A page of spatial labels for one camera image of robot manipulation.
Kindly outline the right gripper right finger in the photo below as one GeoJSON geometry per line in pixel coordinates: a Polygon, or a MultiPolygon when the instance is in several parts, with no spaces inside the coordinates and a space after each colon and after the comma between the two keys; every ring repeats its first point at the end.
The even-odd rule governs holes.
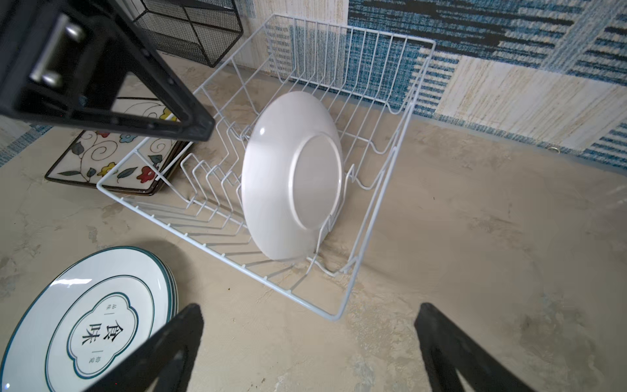
{"type": "Polygon", "coordinates": [[[425,302],[414,323],[432,391],[530,391],[531,388],[471,339],[436,306],[425,302]]]}

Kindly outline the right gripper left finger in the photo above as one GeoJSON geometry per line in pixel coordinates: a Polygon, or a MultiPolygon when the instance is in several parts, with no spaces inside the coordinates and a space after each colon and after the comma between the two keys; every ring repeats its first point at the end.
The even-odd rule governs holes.
{"type": "Polygon", "coordinates": [[[187,305],[88,390],[186,391],[203,327],[200,305],[187,305]]]}

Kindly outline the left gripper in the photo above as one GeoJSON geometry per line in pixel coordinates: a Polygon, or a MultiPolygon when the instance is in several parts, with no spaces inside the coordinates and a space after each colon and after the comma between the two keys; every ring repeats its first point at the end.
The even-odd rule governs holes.
{"type": "Polygon", "coordinates": [[[3,1],[1,113],[184,141],[207,141],[216,125],[115,1],[3,1]],[[114,111],[129,75],[171,120],[114,111]]]}

